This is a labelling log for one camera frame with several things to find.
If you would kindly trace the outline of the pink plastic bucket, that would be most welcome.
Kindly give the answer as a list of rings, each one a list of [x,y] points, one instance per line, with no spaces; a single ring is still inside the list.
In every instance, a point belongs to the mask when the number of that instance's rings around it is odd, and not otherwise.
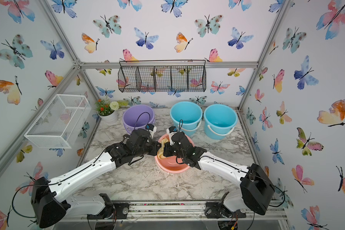
[[[182,163],[180,158],[178,158],[178,162],[176,162],[175,156],[164,159],[160,159],[158,156],[155,156],[154,158],[158,168],[165,173],[178,174],[190,169],[190,166],[187,164],[179,164]]]

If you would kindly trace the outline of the yellow microfiber cloth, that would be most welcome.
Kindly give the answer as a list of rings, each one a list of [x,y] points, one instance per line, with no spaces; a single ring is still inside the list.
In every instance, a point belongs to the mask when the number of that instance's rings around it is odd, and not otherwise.
[[[162,160],[162,159],[165,159],[165,158],[166,158],[166,157],[164,156],[165,147],[171,145],[169,135],[168,135],[168,134],[163,135],[163,136],[159,139],[158,142],[161,144],[161,147],[160,147],[160,149],[157,151],[157,159]]]

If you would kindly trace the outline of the purple plastic bucket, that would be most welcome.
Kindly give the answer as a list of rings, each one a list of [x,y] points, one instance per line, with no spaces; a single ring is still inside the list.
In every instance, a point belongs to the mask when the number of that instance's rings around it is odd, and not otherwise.
[[[155,123],[155,113],[148,105],[135,105],[127,109],[122,117],[123,125],[128,134],[135,129],[145,128],[147,124]]]

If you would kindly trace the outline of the teal plastic bucket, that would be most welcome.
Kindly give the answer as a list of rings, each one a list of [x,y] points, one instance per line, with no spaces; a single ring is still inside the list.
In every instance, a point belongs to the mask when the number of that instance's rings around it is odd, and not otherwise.
[[[237,113],[223,104],[213,104],[203,113],[205,134],[213,140],[222,140],[229,136],[238,123]]]
[[[202,116],[202,108],[193,102],[178,102],[170,110],[173,125],[189,137],[199,129]]]

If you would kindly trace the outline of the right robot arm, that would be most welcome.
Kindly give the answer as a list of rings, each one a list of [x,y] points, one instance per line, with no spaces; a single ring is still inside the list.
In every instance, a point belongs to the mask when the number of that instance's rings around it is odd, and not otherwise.
[[[269,207],[281,206],[270,204],[277,187],[259,165],[239,165],[219,158],[204,148],[193,146],[183,132],[168,129],[166,134],[170,143],[164,146],[164,157],[177,157],[182,164],[214,173],[240,188],[240,191],[229,192],[223,198],[222,204],[229,212],[250,209],[263,216]]]

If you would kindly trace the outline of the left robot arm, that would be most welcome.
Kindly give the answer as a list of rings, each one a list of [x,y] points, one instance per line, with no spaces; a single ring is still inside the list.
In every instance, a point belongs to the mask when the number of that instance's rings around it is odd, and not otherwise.
[[[147,124],[145,128],[125,134],[121,142],[107,146],[102,153],[89,162],[61,176],[34,180],[31,205],[34,216],[31,221],[45,229],[66,216],[86,215],[89,219],[116,219],[117,209],[107,194],[95,197],[74,197],[85,184],[104,173],[125,164],[131,165],[145,155],[156,156],[161,144],[153,141],[156,127]]]

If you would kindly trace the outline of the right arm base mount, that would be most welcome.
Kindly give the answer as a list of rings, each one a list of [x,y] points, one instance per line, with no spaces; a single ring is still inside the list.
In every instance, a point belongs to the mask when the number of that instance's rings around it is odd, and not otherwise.
[[[219,218],[246,218],[246,214],[240,210],[235,212],[226,208],[222,202],[206,202],[204,214],[209,219]]]

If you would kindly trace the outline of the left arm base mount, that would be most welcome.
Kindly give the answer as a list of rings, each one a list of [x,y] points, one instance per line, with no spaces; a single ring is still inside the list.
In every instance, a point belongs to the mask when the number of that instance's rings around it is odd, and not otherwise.
[[[124,220],[127,218],[129,213],[129,203],[113,203],[106,204],[104,209],[97,215],[87,215],[87,219],[99,220],[99,219],[113,219],[113,220]]]

